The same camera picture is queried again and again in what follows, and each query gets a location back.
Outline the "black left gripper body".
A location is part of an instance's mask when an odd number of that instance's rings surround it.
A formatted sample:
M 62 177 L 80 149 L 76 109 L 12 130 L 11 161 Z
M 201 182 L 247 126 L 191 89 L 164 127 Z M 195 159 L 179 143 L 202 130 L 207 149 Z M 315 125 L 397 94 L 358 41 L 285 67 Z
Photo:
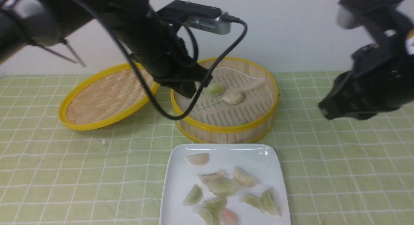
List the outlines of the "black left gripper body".
M 131 30 L 131 57 L 140 63 L 155 82 L 191 98 L 195 83 L 212 80 L 208 70 L 191 58 L 182 38 L 167 23 L 155 23 Z

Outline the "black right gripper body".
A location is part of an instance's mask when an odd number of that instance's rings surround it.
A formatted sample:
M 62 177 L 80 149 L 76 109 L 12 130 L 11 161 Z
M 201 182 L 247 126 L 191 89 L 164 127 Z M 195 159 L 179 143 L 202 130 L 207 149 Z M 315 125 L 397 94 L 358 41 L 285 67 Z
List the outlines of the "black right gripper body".
M 368 120 L 413 102 L 413 53 L 369 44 L 352 54 L 353 66 L 334 79 L 329 93 L 318 103 L 327 120 Z

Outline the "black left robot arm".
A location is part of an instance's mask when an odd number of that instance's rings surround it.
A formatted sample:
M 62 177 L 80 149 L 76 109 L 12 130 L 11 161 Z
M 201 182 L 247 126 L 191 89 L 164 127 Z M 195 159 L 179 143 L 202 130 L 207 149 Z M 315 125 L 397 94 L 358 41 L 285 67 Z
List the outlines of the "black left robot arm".
M 91 20 L 161 86 L 191 98 L 196 82 L 212 80 L 149 0 L 1 0 L 1 62 L 25 46 L 49 51 Z

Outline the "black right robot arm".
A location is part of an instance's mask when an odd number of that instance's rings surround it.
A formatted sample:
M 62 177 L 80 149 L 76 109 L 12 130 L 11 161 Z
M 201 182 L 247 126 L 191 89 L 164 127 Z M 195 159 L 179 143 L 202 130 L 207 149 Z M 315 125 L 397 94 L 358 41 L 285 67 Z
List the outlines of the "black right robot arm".
M 413 22 L 404 0 L 340 0 L 337 24 L 364 27 L 374 42 L 356 50 L 351 70 L 337 76 L 318 107 L 327 120 L 368 120 L 413 102 Z

